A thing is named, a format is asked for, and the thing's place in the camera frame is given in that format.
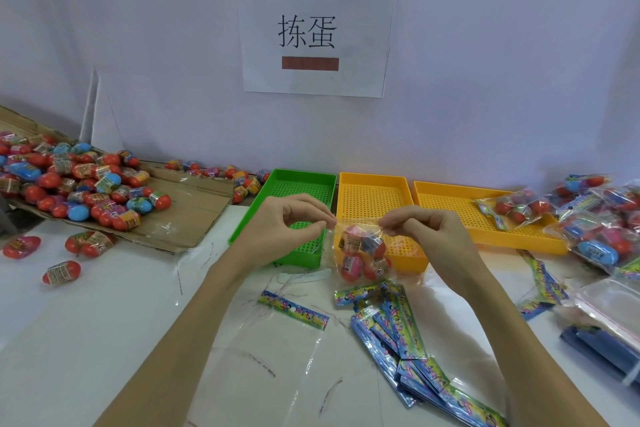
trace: cardboard box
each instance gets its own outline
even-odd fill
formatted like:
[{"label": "cardboard box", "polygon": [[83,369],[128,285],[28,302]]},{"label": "cardboard box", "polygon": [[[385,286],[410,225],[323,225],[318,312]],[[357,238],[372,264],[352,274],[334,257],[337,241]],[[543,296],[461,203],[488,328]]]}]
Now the cardboard box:
[{"label": "cardboard box", "polygon": [[[63,133],[35,122],[8,108],[0,106],[0,131],[11,130],[18,135],[31,137],[39,133],[48,133],[62,142],[74,144]],[[172,199],[172,206],[166,210],[154,210],[142,217],[142,224],[129,231],[119,232],[98,225],[95,221],[63,220],[90,230],[100,230],[169,253],[177,253],[195,247],[216,222],[233,197],[234,185],[230,180],[210,179],[191,176],[184,172],[164,169],[161,164],[142,162],[140,170],[151,176],[148,187],[165,192]],[[28,210],[48,220],[55,220],[49,213],[40,211],[21,199],[9,199],[17,208]]]}]

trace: plastic tray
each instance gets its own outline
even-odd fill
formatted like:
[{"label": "plastic tray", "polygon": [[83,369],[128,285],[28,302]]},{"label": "plastic tray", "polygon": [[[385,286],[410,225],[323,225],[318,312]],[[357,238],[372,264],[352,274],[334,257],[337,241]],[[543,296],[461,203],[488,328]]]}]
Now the plastic tray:
[{"label": "plastic tray", "polygon": [[[340,173],[338,187],[338,208],[340,219],[380,218],[388,211],[413,204],[411,191],[406,179],[400,176],[378,176],[375,174]],[[421,273],[429,264],[419,245],[413,240],[402,238],[401,253],[390,255],[400,273]],[[335,237],[337,248],[340,237]]]},{"label": "plastic tray", "polygon": [[[331,207],[333,193],[335,192],[335,181],[336,176],[334,174],[274,169],[267,182],[262,186],[262,189],[260,189],[260,193],[258,193],[251,206],[249,206],[248,211],[236,228],[236,231],[231,235],[231,238],[229,238],[229,245],[236,240],[237,236],[249,220],[252,219],[267,196],[283,197],[306,192]],[[308,224],[308,222],[296,223],[292,225],[292,228],[300,229],[306,227]],[[275,261],[275,263],[298,265],[310,269],[318,268],[320,266],[323,242],[324,232],[317,240],[305,243],[289,253],[286,257]]]},{"label": "plastic tray", "polygon": [[435,182],[413,182],[413,201],[423,208],[448,209],[456,211],[469,230],[474,243],[480,245],[522,248],[531,252],[555,253],[564,255],[568,250],[562,240],[546,236],[542,229],[556,220],[545,215],[528,227],[504,232],[496,229],[490,216],[480,213],[474,199],[496,197],[512,191],[467,187]]}]

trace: paper sign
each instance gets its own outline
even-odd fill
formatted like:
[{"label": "paper sign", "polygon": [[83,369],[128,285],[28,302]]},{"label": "paper sign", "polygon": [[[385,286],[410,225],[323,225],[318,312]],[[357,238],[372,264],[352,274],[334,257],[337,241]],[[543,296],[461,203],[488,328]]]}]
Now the paper sign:
[{"label": "paper sign", "polygon": [[381,98],[394,0],[239,0],[245,91]]}]

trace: yellow tray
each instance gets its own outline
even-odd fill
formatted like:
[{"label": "yellow tray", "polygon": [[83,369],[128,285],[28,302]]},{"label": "yellow tray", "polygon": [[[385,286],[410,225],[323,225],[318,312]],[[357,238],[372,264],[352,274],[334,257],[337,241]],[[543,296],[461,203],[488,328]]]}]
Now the yellow tray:
[{"label": "yellow tray", "polygon": [[556,255],[567,253],[568,250],[562,240],[550,238],[542,232],[544,227],[556,222],[551,215],[544,215],[528,227],[514,232],[504,232],[496,229],[493,218],[480,213],[474,202],[474,199],[502,196],[511,192],[435,182],[413,182],[413,202],[423,208],[456,211],[469,230],[474,243],[522,248],[531,252],[555,253]]},{"label": "yellow tray", "polygon": [[[406,179],[400,176],[378,176],[375,174],[340,173],[338,187],[338,220],[357,220],[358,218],[380,218],[388,211],[413,204],[411,191]],[[334,246],[338,257],[340,251],[335,237]],[[389,254],[400,273],[421,273],[429,264],[420,246],[409,238],[392,239],[390,248],[396,245],[397,252]]]}]

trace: table surface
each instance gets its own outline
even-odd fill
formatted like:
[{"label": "table surface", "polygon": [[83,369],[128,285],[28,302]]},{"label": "table surface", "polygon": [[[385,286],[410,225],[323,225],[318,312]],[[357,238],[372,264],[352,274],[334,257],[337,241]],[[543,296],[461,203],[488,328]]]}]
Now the table surface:
[{"label": "table surface", "polygon": [[[0,261],[3,425],[92,425],[180,314],[245,212],[229,206],[183,257],[120,243],[84,261],[76,282],[55,289],[39,282],[43,269],[69,259],[63,243],[78,228],[49,221],[35,229],[43,238],[38,252],[21,262]],[[481,253],[512,298],[527,288],[518,283],[522,276],[514,270],[522,270],[523,260],[514,251]],[[559,278],[592,280],[571,258],[537,258]],[[269,266],[245,281],[220,327],[186,425],[460,425],[428,406],[407,410],[350,331],[352,312],[333,306],[333,278],[283,284],[281,273],[296,272]],[[420,310],[422,336],[445,372],[503,408],[502,378],[468,305],[433,272],[406,279],[406,286]],[[265,288],[324,310],[329,325],[320,332],[257,305]],[[555,314],[545,312],[530,325],[612,427],[640,424],[639,392],[564,344]]]}]

